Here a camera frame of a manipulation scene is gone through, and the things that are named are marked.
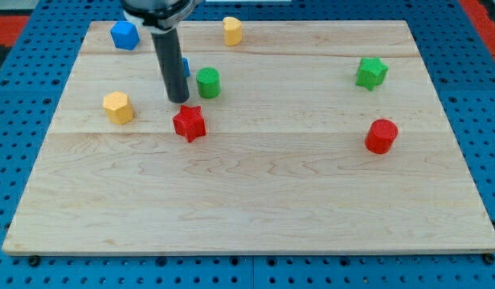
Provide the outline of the robot arm flange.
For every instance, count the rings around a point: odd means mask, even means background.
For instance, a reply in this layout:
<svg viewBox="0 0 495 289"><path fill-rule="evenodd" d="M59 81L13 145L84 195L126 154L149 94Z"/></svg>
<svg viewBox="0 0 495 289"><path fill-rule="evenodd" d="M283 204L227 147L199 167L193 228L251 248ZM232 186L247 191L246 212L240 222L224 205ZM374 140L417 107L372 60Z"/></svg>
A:
<svg viewBox="0 0 495 289"><path fill-rule="evenodd" d="M189 17L203 0L120 0L125 19L166 33Z"/></svg>

